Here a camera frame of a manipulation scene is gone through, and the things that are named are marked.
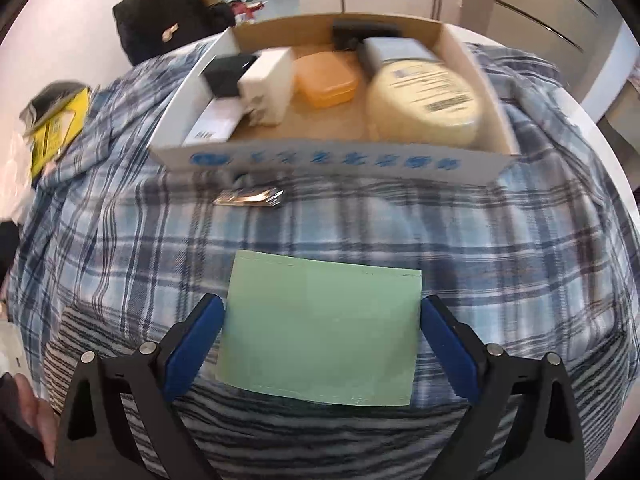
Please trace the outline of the round cream lidded container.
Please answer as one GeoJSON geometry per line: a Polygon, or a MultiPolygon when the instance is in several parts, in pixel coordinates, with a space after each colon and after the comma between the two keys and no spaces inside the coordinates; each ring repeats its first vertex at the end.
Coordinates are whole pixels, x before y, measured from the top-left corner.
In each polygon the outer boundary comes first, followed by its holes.
{"type": "Polygon", "coordinates": [[[368,85],[368,126],[374,140],[469,148],[483,107],[472,87],[435,62],[402,60],[378,70],[368,85]]]}

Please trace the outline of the black square display frame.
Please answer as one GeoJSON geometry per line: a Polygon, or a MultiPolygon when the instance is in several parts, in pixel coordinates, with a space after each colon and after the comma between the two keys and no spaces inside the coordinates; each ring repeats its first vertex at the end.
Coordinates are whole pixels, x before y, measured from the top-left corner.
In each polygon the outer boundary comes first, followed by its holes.
{"type": "Polygon", "coordinates": [[[332,23],[331,36],[335,50],[355,51],[368,38],[397,38],[402,32],[393,24],[338,18],[332,23]]]}

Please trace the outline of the silver foil packet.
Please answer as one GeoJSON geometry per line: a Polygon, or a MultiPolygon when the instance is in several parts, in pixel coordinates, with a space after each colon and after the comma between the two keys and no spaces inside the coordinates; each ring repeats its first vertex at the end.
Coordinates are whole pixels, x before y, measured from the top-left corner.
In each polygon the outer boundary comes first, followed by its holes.
{"type": "Polygon", "coordinates": [[[282,203],[284,191],[280,188],[235,188],[222,190],[214,200],[217,206],[277,207],[282,203]]]}

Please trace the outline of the yellow box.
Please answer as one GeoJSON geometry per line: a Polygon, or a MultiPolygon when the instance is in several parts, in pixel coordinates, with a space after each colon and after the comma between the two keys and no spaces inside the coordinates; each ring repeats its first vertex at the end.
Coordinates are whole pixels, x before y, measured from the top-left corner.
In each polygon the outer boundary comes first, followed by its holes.
{"type": "Polygon", "coordinates": [[[91,90],[82,88],[58,100],[32,132],[32,180],[39,177],[49,162],[59,158],[84,128],[91,90]]]}

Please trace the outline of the beige refrigerator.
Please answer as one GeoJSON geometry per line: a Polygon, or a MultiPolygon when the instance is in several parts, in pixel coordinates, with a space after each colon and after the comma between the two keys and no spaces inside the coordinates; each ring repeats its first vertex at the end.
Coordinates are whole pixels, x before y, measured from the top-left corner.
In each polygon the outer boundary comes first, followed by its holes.
{"type": "Polygon", "coordinates": [[[462,0],[459,25],[554,63],[574,99],[588,93],[623,19],[611,0],[462,0]]]}

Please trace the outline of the white cardboard tray box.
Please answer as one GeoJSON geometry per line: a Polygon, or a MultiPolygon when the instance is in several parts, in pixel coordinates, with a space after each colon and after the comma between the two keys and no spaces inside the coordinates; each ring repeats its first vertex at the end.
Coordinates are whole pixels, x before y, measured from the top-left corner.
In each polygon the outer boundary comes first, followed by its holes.
{"type": "Polygon", "coordinates": [[[449,26],[413,16],[362,13],[297,15],[226,30],[180,84],[152,133],[149,149],[174,171],[300,171],[457,184],[489,183],[520,154],[494,87],[449,26]],[[331,26],[338,18],[393,24],[402,32],[401,37],[422,42],[440,58],[439,64],[461,76],[483,107],[474,143],[469,148],[450,148],[374,140],[364,109],[372,78],[363,73],[356,50],[334,49],[331,26]],[[227,142],[183,146],[194,122],[216,99],[202,76],[208,63],[219,55],[258,56],[259,51],[271,48],[291,48],[294,62],[322,51],[345,55],[359,76],[354,98],[334,107],[314,108],[296,89],[294,67],[293,96],[280,125],[251,126],[245,111],[227,142]]]}

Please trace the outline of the white remote control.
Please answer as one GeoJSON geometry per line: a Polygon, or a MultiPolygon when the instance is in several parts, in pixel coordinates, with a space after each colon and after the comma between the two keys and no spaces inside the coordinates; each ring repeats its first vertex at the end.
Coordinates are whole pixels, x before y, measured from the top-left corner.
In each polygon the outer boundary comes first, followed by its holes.
{"type": "Polygon", "coordinates": [[[227,142],[245,115],[240,98],[211,100],[184,138],[182,145],[227,142]]]}

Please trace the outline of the small black box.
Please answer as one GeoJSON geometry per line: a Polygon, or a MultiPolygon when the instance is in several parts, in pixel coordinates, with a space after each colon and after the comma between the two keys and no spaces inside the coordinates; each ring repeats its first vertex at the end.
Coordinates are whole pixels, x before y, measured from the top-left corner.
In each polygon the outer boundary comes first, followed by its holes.
{"type": "Polygon", "coordinates": [[[257,55],[246,53],[215,56],[202,71],[212,95],[216,99],[238,98],[239,80],[257,59],[257,55]]]}

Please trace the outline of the orange plastic box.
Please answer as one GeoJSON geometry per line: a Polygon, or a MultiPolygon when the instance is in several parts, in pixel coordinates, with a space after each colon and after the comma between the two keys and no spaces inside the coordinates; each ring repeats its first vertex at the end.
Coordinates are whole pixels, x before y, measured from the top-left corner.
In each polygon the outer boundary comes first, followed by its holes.
{"type": "Polygon", "coordinates": [[[328,108],[351,101],[359,76],[345,55],[322,51],[294,62],[297,91],[314,108],[328,108]]]}

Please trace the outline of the black jacket on chair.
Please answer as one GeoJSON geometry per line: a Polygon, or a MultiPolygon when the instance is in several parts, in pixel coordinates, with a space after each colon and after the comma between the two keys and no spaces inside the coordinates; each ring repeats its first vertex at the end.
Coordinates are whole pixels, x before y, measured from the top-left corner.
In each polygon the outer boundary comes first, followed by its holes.
{"type": "Polygon", "coordinates": [[[235,25],[226,0],[122,0],[113,16],[133,66],[235,25]]]}

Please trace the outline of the blue plaid shirt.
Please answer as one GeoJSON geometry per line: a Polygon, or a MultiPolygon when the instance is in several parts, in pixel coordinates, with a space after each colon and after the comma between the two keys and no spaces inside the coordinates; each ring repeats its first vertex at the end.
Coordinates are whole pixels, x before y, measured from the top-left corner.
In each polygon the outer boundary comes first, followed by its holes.
{"type": "Polygon", "coordinates": [[[267,174],[277,208],[219,207],[212,174],[168,172],[151,133],[202,47],[94,92],[84,131],[38,185],[9,276],[35,390],[68,308],[88,340],[163,335],[203,292],[224,295],[240,249],[418,269],[484,341],[553,351],[588,399],[639,375],[639,237],[596,153],[552,100],[562,78],[523,51],[476,47],[520,158],[486,186],[267,174]]]}

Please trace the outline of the red items on floor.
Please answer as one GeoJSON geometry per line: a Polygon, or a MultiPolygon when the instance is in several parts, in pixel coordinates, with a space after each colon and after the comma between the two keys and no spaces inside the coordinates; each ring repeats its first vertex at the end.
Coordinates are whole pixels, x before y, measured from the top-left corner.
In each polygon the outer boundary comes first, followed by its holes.
{"type": "Polygon", "coordinates": [[[254,23],[256,13],[265,7],[263,1],[231,0],[229,6],[234,14],[235,23],[254,23]]]}

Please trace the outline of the grey blue box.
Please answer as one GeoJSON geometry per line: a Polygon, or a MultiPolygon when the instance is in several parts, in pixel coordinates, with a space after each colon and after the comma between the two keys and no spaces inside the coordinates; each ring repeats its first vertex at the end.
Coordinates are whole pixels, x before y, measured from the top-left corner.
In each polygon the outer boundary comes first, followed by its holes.
{"type": "Polygon", "coordinates": [[[363,73],[371,79],[385,65],[400,61],[439,63],[440,58],[422,42],[405,37],[369,37],[356,47],[363,73]]]}

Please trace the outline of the grey pouch bag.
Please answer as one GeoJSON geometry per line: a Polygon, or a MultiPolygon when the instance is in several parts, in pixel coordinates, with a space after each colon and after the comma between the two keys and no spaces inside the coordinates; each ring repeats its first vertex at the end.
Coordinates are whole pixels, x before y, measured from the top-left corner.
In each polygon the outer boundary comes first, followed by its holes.
{"type": "Polygon", "coordinates": [[[20,113],[20,119],[25,126],[25,136],[62,110],[76,94],[87,89],[88,84],[76,80],[59,80],[45,86],[20,113]]]}

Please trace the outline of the white power adapter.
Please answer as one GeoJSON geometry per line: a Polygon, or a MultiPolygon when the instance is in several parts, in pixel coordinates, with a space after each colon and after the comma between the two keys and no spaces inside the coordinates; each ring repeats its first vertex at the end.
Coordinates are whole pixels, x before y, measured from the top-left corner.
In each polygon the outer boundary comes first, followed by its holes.
{"type": "Polygon", "coordinates": [[[280,125],[294,91],[292,49],[259,51],[256,61],[239,79],[238,87],[251,126],[280,125]]]}

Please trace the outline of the clear plastic bag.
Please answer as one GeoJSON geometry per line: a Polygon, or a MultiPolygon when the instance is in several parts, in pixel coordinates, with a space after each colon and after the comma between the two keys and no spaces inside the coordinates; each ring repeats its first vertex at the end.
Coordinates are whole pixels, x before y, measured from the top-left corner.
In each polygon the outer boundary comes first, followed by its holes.
{"type": "Polygon", "coordinates": [[[32,154],[21,133],[13,131],[1,138],[0,214],[1,221],[23,224],[34,203],[30,165],[32,154]]]}

